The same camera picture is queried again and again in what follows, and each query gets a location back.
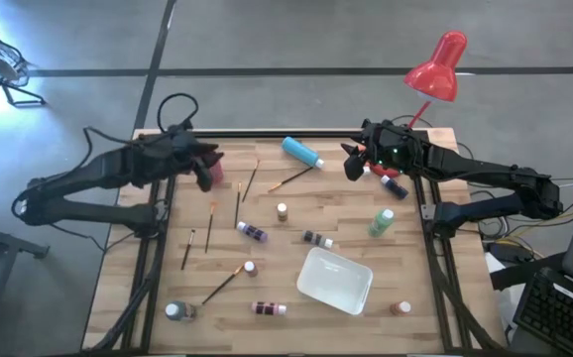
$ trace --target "blue bottle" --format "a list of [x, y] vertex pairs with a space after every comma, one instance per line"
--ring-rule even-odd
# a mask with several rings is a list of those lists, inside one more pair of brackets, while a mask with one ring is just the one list
[[324, 161], [319, 159], [317, 153], [306, 148], [292, 137], [286, 137], [283, 140], [283, 149], [311, 167], [315, 166], [321, 169], [324, 166]]

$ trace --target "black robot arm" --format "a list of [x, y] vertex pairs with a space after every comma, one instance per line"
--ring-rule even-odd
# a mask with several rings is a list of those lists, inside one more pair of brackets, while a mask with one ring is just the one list
[[425, 219], [431, 221], [433, 232], [440, 237], [453, 237], [456, 229], [467, 221], [522, 214], [533, 219], [551, 219], [562, 212], [559, 187], [548, 175], [540, 175], [530, 168], [465, 159], [456, 152], [436, 146], [405, 126], [395, 126], [384, 120], [362, 124], [362, 132], [352, 137], [363, 147], [342, 145], [349, 154], [344, 163], [346, 176], [358, 179], [363, 166], [370, 162], [393, 168], [410, 177], [433, 181], [464, 179], [507, 188], [513, 194], [479, 202], [458, 205], [443, 202], [422, 207]]
[[137, 236], [156, 233], [158, 213], [154, 204], [131, 207], [105, 206], [65, 199], [68, 194], [86, 189], [117, 188], [128, 183], [143, 187], [159, 179], [196, 174], [196, 182], [209, 191], [209, 168], [223, 156], [217, 145], [199, 143], [190, 131], [188, 120], [165, 133], [141, 135], [122, 148], [95, 157], [85, 166], [48, 178], [32, 179], [16, 198], [14, 214], [29, 225], [53, 224], [63, 219], [123, 224]]

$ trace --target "concrete floor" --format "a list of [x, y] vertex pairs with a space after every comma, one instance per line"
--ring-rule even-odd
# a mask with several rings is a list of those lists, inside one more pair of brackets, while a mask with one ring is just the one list
[[[150, 67], [171, 0], [0, 0], [0, 38], [40, 69]], [[414, 66], [439, 36], [469, 37], [461, 65], [573, 66], [573, 0], [178, 0], [161, 68]], [[459, 76], [453, 104], [424, 118], [451, 126], [477, 159], [573, 177], [573, 74]], [[415, 111], [402, 76], [160, 77], [147, 128], [166, 95], [194, 94], [199, 128], [354, 127]], [[9, 206], [26, 182], [71, 168], [85, 153], [81, 128], [128, 138], [144, 76], [32, 78], [49, 106], [14, 109], [0, 92], [0, 230], [50, 244], [37, 261], [21, 255], [0, 303], [0, 356], [77, 351], [101, 255], [92, 242], [29, 227]], [[171, 102], [169, 123], [187, 110]], [[95, 138], [96, 153], [114, 144]], [[112, 204], [116, 190], [77, 199]], [[573, 187], [562, 190], [573, 200]], [[62, 224], [107, 238], [108, 225]], [[573, 224], [533, 230], [543, 254], [562, 251]]]

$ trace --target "green paint bottle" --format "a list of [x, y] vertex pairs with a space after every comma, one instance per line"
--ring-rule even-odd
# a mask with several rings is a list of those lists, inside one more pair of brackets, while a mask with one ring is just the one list
[[394, 212], [390, 209], [382, 209], [368, 226], [368, 234], [370, 234], [371, 237], [381, 236], [384, 231], [393, 224], [394, 218]]

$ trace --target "keyboard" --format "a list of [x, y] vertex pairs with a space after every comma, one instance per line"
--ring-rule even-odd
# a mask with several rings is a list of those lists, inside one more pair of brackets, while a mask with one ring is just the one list
[[526, 284], [514, 322], [573, 356], [573, 282], [543, 268]]

